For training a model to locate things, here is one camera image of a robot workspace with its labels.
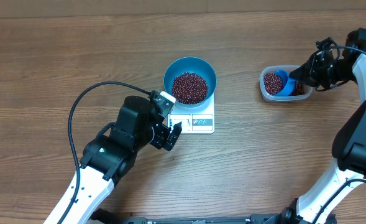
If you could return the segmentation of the blue plastic measuring scoop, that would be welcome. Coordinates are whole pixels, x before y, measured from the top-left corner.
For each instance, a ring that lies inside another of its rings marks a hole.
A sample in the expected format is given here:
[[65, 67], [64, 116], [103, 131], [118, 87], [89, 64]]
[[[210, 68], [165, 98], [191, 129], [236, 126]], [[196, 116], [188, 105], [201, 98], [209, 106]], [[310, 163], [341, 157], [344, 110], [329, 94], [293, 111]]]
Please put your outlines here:
[[285, 70], [277, 70], [275, 72], [283, 82], [283, 89], [279, 91], [275, 96], [290, 96], [295, 89], [296, 80], [289, 77], [289, 73]]

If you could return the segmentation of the white digital kitchen scale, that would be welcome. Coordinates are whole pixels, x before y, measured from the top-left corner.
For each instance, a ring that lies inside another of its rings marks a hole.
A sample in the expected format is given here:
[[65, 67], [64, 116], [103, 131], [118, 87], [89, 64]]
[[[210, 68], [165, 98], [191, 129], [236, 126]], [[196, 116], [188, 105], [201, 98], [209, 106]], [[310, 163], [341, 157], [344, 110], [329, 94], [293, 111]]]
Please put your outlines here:
[[182, 134], [212, 134], [215, 131], [214, 95], [199, 106], [177, 104], [167, 117], [167, 126], [181, 123]]

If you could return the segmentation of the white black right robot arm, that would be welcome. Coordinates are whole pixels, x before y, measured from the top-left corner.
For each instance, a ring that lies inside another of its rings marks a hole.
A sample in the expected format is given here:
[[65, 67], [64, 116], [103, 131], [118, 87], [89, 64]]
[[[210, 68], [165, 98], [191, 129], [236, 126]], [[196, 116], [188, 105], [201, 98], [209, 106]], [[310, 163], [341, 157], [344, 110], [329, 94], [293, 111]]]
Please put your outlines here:
[[328, 37], [317, 41], [316, 47], [317, 51], [290, 72], [289, 78], [316, 91], [353, 81], [361, 104], [335, 136], [333, 160], [325, 173], [267, 223], [335, 223], [333, 209], [356, 187], [366, 184], [366, 29], [350, 32], [343, 46]]

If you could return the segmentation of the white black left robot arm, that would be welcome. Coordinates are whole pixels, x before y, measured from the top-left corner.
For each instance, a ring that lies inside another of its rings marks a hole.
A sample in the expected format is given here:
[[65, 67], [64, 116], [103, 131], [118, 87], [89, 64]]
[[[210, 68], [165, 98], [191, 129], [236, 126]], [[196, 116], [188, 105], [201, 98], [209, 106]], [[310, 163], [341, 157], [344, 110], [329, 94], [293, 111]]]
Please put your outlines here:
[[84, 148], [78, 169], [46, 223], [90, 223], [92, 214], [134, 166], [138, 152], [147, 144], [171, 151], [181, 124], [169, 128], [163, 120], [176, 99], [166, 92], [149, 98], [128, 96], [117, 120], [111, 122]]

